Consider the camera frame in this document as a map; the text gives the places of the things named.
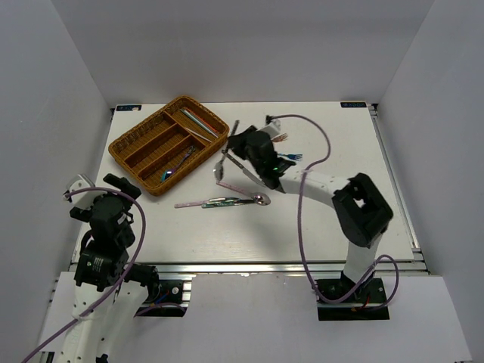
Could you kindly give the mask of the clear white chopstick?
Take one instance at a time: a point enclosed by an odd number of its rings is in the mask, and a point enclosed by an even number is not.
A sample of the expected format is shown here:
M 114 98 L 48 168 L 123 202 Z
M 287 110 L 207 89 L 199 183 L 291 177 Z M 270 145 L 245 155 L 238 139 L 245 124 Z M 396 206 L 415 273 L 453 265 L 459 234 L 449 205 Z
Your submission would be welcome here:
M 204 136 L 200 135 L 199 133 L 197 133 L 197 132 L 195 132 L 195 131 L 193 131 L 193 130 L 191 130 L 191 129 L 189 129 L 189 128 L 186 128 L 186 127 L 184 127 L 184 129 L 185 129 L 187 132 L 189 132 L 190 134 L 194 135 L 195 137 L 197 137 L 197 138 L 199 138 L 199 139 L 201 139 L 201 140 L 207 141 L 209 144 L 210 144 L 210 143 L 212 143 L 212 141 L 211 141 L 211 140 L 209 140 L 208 138 L 206 138 L 206 137 L 204 137 Z

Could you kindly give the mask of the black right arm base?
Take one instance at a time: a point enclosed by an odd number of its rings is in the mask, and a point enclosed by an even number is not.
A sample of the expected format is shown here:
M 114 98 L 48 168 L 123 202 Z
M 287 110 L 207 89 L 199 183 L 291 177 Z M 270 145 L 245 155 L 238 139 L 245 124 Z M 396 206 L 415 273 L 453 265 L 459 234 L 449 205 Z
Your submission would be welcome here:
M 386 291 L 381 278 L 373 278 L 360 287 L 348 299 L 337 304 L 328 304 L 317 299 L 319 321 L 388 321 L 387 306 L 377 309 L 386 302 Z

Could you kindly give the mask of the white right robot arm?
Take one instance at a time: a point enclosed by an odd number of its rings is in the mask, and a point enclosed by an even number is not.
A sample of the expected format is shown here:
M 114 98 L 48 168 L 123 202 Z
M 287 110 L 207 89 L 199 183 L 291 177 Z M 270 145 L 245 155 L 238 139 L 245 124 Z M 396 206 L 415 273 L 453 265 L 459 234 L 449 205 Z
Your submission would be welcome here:
M 250 162 L 256 180 L 283 194 L 301 194 L 334 209 L 341 230 L 349 242 L 341 273 L 342 294 L 357 302 L 369 291 L 368 269 L 376 259 L 381 237 L 389 227 L 393 211 L 383 195 L 364 173 L 350 178 L 323 175 L 297 169 L 291 160 L 279 157 L 271 137 L 251 126 L 228 138 L 228 149 Z

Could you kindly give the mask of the dark handled silver spoon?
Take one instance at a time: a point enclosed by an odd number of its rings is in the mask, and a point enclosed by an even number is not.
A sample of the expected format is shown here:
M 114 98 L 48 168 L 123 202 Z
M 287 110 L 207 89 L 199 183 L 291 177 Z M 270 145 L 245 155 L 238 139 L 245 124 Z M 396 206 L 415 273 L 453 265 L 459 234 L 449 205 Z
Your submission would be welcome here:
M 236 134 L 237 128 L 240 124 L 240 120 L 236 119 L 233 125 L 233 128 L 230 131 L 229 138 L 231 136 L 234 136 Z M 228 152 L 229 146 L 228 144 L 225 145 L 225 148 L 222 150 L 222 157 L 221 159 L 215 164 L 214 169 L 213 169 L 213 174 L 215 177 L 215 180 L 217 182 L 220 182 L 223 177 L 224 177 L 224 162 L 226 158 L 226 153 Z

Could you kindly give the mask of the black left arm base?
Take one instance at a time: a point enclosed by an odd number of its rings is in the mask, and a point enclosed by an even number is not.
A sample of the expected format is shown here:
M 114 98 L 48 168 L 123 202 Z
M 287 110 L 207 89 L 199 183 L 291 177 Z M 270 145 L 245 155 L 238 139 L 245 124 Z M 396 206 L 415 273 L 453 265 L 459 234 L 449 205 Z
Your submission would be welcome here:
M 147 291 L 147 298 L 135 317 L 183 317 L 183 280 L 160 278 L 155 266 L 134 264 L 124 282 L 134 281 Z

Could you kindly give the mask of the iridescent purple spoon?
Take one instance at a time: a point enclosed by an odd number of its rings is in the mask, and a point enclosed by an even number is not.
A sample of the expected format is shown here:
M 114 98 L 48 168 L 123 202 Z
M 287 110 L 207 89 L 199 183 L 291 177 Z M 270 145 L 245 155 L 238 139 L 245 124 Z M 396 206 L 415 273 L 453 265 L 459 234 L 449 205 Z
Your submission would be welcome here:
M 164 183 L 167 179 L 169 179 L 172 175 L 174 175 L 182 165 L 197 151 L 195 146 L 190 146 L 183 156 L 183 158 L 172 168 L 166 169 L 163 174 L 160 176 L 160 182 Z

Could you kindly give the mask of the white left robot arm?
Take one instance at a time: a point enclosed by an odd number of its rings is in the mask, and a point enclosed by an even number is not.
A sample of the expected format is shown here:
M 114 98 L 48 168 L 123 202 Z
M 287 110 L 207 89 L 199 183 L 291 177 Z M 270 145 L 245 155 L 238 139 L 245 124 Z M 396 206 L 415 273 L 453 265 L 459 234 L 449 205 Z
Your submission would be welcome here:
M 160 292 L 158 271 L 136 263 L 131 246 L 143 238 L 132 229 L 131 208 L 141 190 L 107 174 L 99 188 L 84 175 L 68 187 L 70 217 L 88 225 L 74 275 L 74 322 L 67 328 L 58 362 L 112 362 L 143 303 Z

